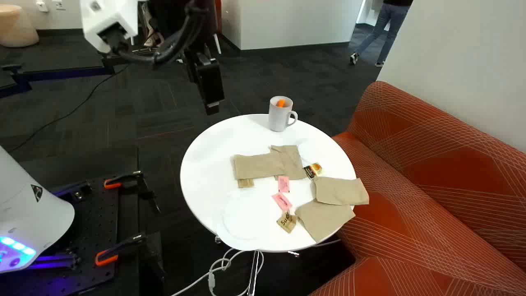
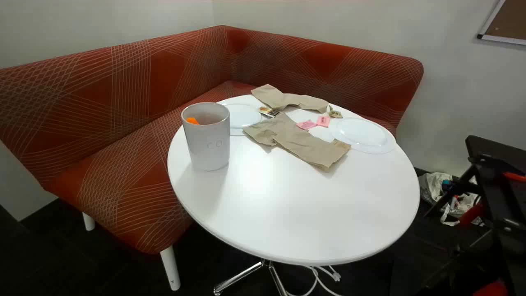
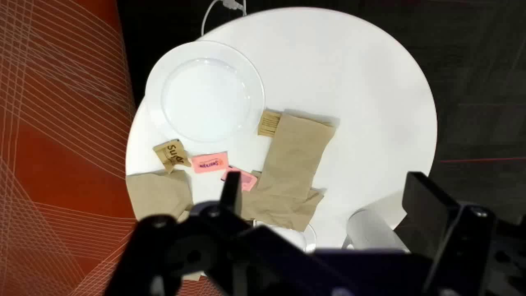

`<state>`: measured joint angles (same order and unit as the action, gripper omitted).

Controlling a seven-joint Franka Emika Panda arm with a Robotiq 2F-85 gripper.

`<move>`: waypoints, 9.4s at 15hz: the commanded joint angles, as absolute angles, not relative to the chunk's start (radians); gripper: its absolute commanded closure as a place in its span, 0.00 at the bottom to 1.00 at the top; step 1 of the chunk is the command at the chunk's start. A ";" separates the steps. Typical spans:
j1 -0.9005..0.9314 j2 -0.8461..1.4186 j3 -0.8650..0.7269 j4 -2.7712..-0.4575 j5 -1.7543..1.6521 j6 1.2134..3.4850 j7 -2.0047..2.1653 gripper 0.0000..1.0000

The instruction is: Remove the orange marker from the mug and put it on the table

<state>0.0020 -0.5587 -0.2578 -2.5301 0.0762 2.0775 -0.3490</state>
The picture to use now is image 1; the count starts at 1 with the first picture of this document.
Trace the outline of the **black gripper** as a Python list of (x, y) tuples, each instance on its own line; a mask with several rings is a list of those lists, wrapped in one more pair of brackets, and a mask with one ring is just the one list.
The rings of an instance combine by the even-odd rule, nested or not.
[(207, 115), (214, 115), (216, 110), (220, 110), (224, 100), (224, 83), (217, 59), (194, 51), (188, 51), (184, 57), (189, 80), (197, 85)]

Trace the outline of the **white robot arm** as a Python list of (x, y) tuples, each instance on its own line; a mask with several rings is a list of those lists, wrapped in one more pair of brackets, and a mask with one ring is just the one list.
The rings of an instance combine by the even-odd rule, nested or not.
[(119, 64), (153, 67), (183, 59), (207, 113), (224, 100), (214, 0), (79, 0), (84, 39), (112, 72)]

